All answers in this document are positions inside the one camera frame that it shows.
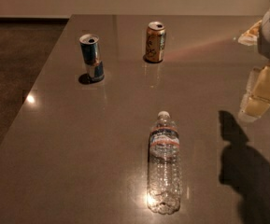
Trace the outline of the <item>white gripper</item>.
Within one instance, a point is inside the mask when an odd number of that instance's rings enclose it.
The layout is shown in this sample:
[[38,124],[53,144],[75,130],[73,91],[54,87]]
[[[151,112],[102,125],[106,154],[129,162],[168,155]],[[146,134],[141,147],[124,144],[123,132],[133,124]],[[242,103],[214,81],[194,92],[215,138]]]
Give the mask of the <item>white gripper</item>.
[[[270,59],[270,8],[262,21],[254,23],[239,38],[245,46],[256,46],[264,57]],[[270,61],[265,67],[254,67],[246,86],[238,117],[244,122],[254,122],[270,108]]]

